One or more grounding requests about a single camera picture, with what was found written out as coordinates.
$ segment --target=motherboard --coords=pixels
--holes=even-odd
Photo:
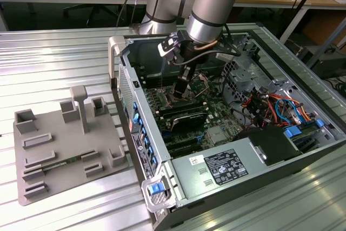
[[[244,126],[239,124],[220,94],[220,79],[196,73],[182,98],[173,85],[157,78],[157,88],[144,89],[165,145],[174,158],[230,142]]]

